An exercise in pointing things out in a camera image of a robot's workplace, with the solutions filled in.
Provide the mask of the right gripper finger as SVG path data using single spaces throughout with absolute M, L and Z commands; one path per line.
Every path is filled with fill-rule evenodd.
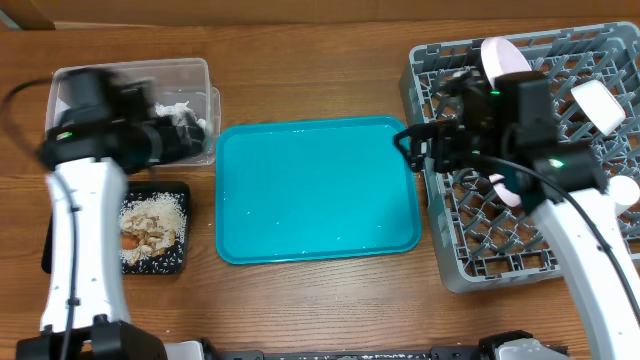
M 414 124 L 397 133 L 394 136 L 394 141 L 399 143 L 404 138 L 410 138 L 411 140 L 417 141 L 427 141 L 436 136 L 437 129 L 437 123 Z
M 425 142 L 408 139 L 408 146 L 404 146 L 404 141 L 405 138 L 395 137 L 393 143 L 412 172 L 422 171 L 425 164 Z

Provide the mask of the white tissue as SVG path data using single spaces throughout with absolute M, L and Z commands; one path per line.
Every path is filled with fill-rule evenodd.
M 196 123 L 197 123 L 197 125 L 198 125 L 198 126 L 199 126 L 203 131 L 205 131 L 205 130 L 206 130 L 206 128 L 207 128 L 207 122 L 206 122 L 206 120 L 205 120 L 205 119 L 202 119 L 202 118 L 197 119 L 197 120 L 196 120 Z
M 175 126 L 198 122 L 195 112 L 189 107 L 189 102 L 178 102 L 174 105 L 155 103 L 154 110 L 158 116 L 169 116 Z

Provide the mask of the white bowl with food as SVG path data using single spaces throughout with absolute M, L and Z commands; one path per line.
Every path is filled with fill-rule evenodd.
M 521 198 L 516 193 L 507 189 L 504 184 L 505 177 L 500 174 L 491 174 L 489 181 L 498 196 L 498 198 L 509 207 L 518 207 L 521 205 Z

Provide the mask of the large white plate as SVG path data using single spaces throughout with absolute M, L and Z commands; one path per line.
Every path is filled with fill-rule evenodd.
M 492 88 L 495 79 L 506 74 L 531 70 L 527 59 L 510 41 L 502 37 L 486 38 L 480 48 L 482 68 Z

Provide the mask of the orange carrot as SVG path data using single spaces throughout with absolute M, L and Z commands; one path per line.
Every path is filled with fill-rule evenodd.
M 139 246 L 140 240 L 134 235 L 123 234 L 121 236 L 121 248 L 123 250 L 134 250 Z

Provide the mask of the small white bowl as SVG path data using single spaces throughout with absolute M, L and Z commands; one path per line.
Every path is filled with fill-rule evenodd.
M 623 107 L 598 80 L 573 87 L 571 94 L 590 122 L 605 136 L 610 135 L 626 118 Z

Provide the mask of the white cup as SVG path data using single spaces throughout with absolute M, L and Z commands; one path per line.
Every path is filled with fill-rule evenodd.
M 614 203 L 615 214 L 620 216 L 639 201 L 639 185 L 631 177 L 616 175 L 608 180 L 607 194 Z

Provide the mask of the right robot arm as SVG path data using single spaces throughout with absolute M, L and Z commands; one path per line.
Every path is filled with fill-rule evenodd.
M 488 82 L 468 71 L 444 88 L 460 114 L 393 138 L 408 167 L 430 160 L 437 173 L 502 175 L 557 259 L 593 357 L 638 358 L 639 274 L 590 145 L 558 139 L 548 77 L 524 71 Z

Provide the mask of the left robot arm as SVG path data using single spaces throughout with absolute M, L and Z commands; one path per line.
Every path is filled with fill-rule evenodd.
M 119 258 L 128 176 L 199 155 L 204 129 L 154 114 L 146 81 L 125 83 L 105 67 L 53 82 L 64 85 L 68 107 L 31 153 L 49 172 L 50 287 L 40 333 L 18 341 L 17 358 L 216 358 L 206 339 L 166 344 L 132 325 Z

